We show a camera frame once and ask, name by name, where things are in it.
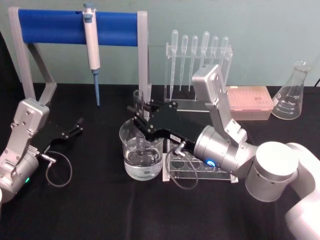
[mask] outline white label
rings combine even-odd
[[[180,139],[179,137],[175,136],[175,135],[170,134],[170,138],[171,138],[172,140],[175,140],[175,141],[178,142],[178,143],[181,143],[181,139]]]

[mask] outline black tablecloth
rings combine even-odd
[[[37,93],[43,86],[36,85]],[[200,180],[185,191],[172,181],[139,182],[125,172],[119,129],[132,117],[136,86],[102,85],[101,107],[95,106],[93,85],[59,84],[50,107],[49,121],[70,127],[84,118],[83,135],[66,155],[73,178],[65,188],[49,186],[47,163],[40,166],[17,196],[2,205],[1,240],[289,240],[284,215],[299,201],[287,187],[273,203],[253,199],[244,181]],[[270,88],[271,95],[276,88]],[[163,86],[152,96],[163,98]],[[0,95],[0,151],[5,148],[21,91]],[[284,121],[241,122],[251,141],[296,142],[320,157],[320,90],[305,88],[302,114]],[[197,116],[210,123],[208,113]]]

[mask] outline blue pipette tip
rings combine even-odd
[[[94,80],[94,89],[95,89],[95,98],[96,98],[96,105],[100,107],[100,92],[99,92],[99,81],[98,81],[98,74],[93,74]]]

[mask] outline white pipette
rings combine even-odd
[[[198,37],[196,35],[194,35],[192,37],[192,42],[191,42],[191,62],[190,62],[190,70],[189,70],[189,92],[190,92],[192,74],[194,72],[194,64],[195,64],[197,47],[198,47]]]
[[[184,79],[185,59],[186,59],[187,47],[188,47],[188,36],[183,35],[182,42],[181,42],[182,57],[181,57],[181,67],[180,67],[180,88],[179,88],[180,91],[181,91],[182,81]]]
[[[174,92],[175,83],[175,68],[176,68],[176,56],[178,50],[178,31],[173,30],[171,36],[171,51],[172,51],[172,63],[171,63],[171,78],[170,78],[170,101],[172,98],[172,93]]]
[[[228,43],[229,43],[229,38],[227,36],[223,37],[222,43],[221,43],[221,51],[220,51],[221,52],[221,57],[220,57],[220,61],[219,61],[220,68],[222,68],[222,64],[223,64],[224,59],[225,59]]]
[[[210,38],[210,33],[208,31],[205,31],[202,36],[201,59],[200,59],[200,67],[199,68],[202,68],[204,66],[206,52],[207,52],[208,44],[209,44],[209,38]]]
[[[214,36],[212,38],[211,43],[211,59],[210,59],[210,65],[214,64],[214,61],[216,59],[216,51],[218,48],[219,38],[217,36]]]

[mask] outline pipette tip box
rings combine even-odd
[[[227,86],[226,88],[234,120],[269,119],[274,103],[265,86]]]

